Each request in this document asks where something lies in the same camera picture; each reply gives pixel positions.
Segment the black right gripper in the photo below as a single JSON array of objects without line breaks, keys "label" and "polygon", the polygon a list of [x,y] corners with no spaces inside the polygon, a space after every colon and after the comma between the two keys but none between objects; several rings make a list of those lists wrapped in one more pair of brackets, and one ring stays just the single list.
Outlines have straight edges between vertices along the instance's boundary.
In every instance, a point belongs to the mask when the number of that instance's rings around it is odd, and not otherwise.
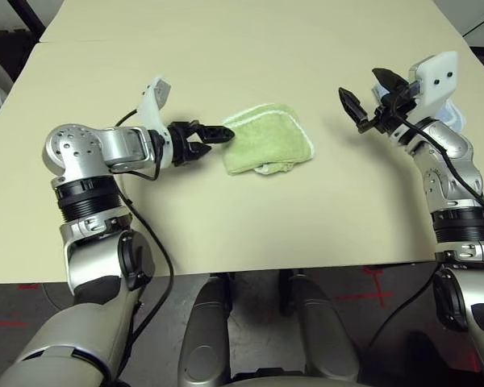
[{"label": "black right gripper", "polygon": [[416,91],[416,87],[411,87],[408,81],[389,69],[374,68],[372,73],[388,93],[382,96],[371,119],[368,119],[366,111],[361,107],[360,100],[342,87],[338,89],[340,102],[346,114],[357,123],[360,134],[374,128],[381,134],[391,135],[406,120],[407,113],[415,108],[412,91]]}]

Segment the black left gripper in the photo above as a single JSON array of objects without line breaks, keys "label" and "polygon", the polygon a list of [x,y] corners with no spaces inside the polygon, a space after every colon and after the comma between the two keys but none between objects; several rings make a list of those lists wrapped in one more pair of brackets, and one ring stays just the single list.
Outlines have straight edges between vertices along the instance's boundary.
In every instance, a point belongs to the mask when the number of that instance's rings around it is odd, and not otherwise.
[{"label": "black left gripper", "polygon": [[[188,140],[200,129],[201,142]],[[208,144],[225,144],[235,138],[235,133],[224,126],[206,126],[194,120],[192,122],[172,122],[168,126],[173,143],[172,163],[175,167],[196,161],[204,157],[210,150]]]}]

